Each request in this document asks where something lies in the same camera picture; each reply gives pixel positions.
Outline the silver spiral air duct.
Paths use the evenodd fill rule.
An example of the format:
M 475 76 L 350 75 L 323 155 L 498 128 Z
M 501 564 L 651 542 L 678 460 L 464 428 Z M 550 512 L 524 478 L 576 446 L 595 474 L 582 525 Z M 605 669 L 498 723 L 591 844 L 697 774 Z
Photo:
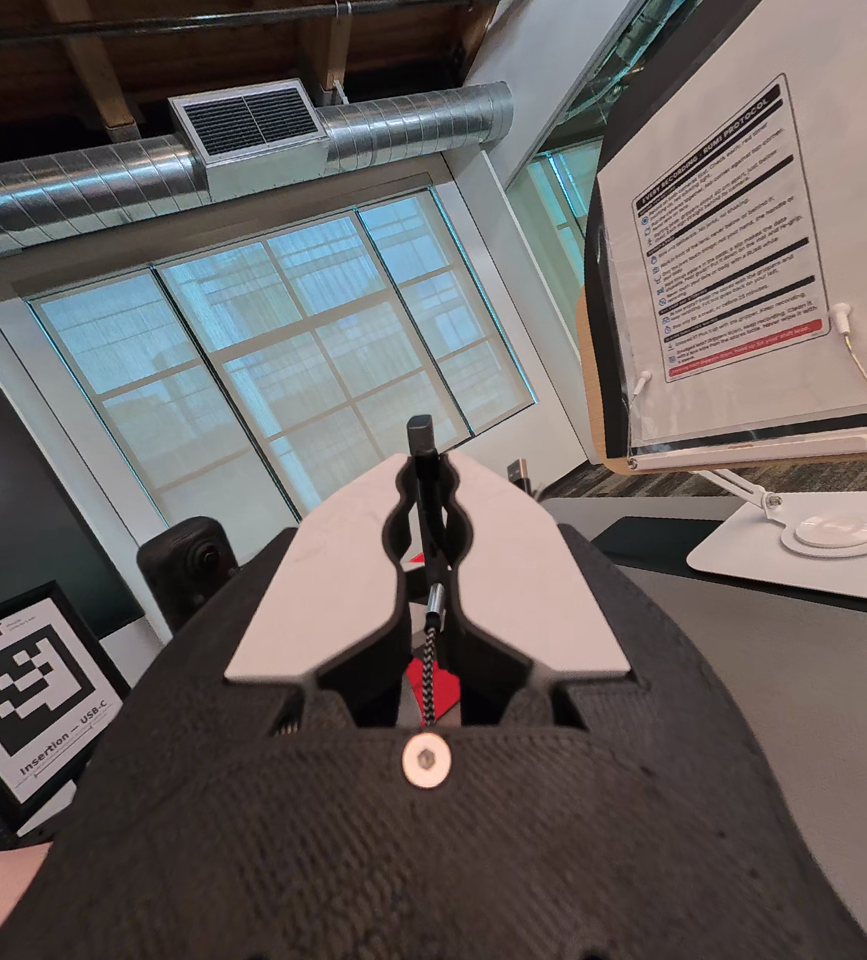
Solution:
M 311 182 L 490 143 L 514 117 L 503 81 L 314 107 L 330 145 Z M 228 202 L 171 114 L 170 135 L 0 163 L 0 255 Z

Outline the instruction sheet document stand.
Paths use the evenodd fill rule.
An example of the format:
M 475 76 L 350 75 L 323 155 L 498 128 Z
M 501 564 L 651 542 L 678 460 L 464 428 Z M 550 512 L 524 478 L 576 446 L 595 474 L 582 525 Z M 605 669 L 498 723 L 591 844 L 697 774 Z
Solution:
M 700 4 L 609 115 L 585 298 L 604 464 L 743 501 L 689 567 L 867 600 L 867 491 L 737 473 L 867 461 L 867 1 Z

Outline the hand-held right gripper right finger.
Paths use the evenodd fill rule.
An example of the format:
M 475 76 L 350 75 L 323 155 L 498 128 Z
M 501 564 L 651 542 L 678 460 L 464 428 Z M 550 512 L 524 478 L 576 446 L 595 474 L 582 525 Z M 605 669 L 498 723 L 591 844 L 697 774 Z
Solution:
M 472 543 L 455 568 L 459 611 L 524 655 L 535 677 L 626 677 L 631 665 L 557 522 L 463 453 L 446 455 Z

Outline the black partition panel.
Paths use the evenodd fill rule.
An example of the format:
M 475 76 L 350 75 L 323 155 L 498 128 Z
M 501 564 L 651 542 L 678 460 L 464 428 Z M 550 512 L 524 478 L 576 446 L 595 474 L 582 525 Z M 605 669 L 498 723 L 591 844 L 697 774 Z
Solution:
M 142 615 L 0 388 L 0 605 L 50 583 L 99 639 Z

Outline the framed marker tag sign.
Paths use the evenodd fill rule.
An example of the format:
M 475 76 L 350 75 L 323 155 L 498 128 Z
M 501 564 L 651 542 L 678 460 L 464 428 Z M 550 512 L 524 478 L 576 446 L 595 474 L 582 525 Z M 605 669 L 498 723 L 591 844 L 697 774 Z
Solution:
M 0 827 L 86 768 L 130 685 L 55 581 L 0 603 Z

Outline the white air vent grille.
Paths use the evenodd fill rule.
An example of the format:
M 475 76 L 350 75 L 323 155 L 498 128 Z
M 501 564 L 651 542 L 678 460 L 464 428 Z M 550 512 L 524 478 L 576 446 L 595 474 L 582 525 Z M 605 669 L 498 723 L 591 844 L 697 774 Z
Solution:
M 214 202 L 326 173 L 330 138 L 298 79 L 171 97 L 168 103 L 177 130 L 204 168 Z

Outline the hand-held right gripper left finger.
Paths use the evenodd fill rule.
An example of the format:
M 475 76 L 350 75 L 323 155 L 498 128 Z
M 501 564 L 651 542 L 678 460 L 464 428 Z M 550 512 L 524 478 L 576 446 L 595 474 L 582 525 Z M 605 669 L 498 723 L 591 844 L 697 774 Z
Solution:
M 225 672 L 241 685 L 307 683 L 411 627 L 402 561 L 413 542 L 413 460 L 396 453 L 300 523 Z

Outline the red plastic bin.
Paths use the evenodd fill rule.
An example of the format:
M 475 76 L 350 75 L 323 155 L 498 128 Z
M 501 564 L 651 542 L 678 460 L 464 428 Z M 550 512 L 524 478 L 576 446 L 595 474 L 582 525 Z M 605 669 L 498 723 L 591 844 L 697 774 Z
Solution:
M 417 720 L 425 725 L 423 710 L 423 627 L 427 604 L 427 580 L 424 557 L 420 552 L 407 554 L 402 561 L 406 573 L 408 611 L 411 618 L 411 646 L 413 659 L 407 666 L 404 683 L 410 690 L 410 699 L 404 701 L 403 723 Z M 435 721 L 440 725 L 458 724 L 461 717 L 461 683 L 457 676 L 435 664 L 432 670 L 432 699 Z

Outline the black ceiling pipe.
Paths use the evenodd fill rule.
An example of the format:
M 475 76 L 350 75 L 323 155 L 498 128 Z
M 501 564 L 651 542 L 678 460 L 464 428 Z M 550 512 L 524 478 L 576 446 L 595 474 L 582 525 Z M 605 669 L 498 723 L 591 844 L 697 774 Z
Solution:
M 202 13 L 117 20 L 76 20 L 41 26 L 0 28 L 0 46 L 80 39 L 123 39 L 176 35 L 214 29 L 272 26 L 314 19 L 343 19 L 394 11 L 445 8 L 474 9 L 482 1 L 335 1 L 304 6 L 279 6 L 240 12 Z

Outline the large window with blinds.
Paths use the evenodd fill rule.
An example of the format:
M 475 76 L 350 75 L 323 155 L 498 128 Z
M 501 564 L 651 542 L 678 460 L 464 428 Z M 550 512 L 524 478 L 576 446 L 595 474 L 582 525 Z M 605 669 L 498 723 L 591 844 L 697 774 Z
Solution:
M 408 450 L 536 402 L 434 186 L 34 297 L 31 313 L 167 524 L 238 555 Z

